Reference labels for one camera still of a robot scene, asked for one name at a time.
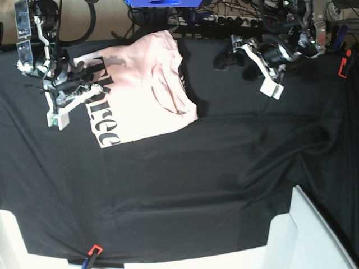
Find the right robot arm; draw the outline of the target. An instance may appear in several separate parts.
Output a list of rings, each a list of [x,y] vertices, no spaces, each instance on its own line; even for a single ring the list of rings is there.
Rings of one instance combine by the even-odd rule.
[[[18,1],[14,4],[18,42],[17,69],[41,80],[42,91],[54,110],[63,108],[90,90],[90,74],[84,63],[71,63],[67,48],[86,41],[96,23],[95,1],[87,2],[90,25],[83,37],[61,41],[62,5],[55,1]]]

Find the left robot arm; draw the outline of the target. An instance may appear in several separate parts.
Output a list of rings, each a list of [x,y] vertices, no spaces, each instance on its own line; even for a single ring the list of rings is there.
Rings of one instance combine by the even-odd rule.
[[[213,60],[216,70],[236,64],[245,58],[253,61],[264,77],[279,81],[286,65],[298,58],[317,58],[326,52],[326,22],[323,1],[279,1],[281,18],[270,22],[270,6],[258,1],[257,10],[266,33],[261,39],[231,35],[228,45]]]

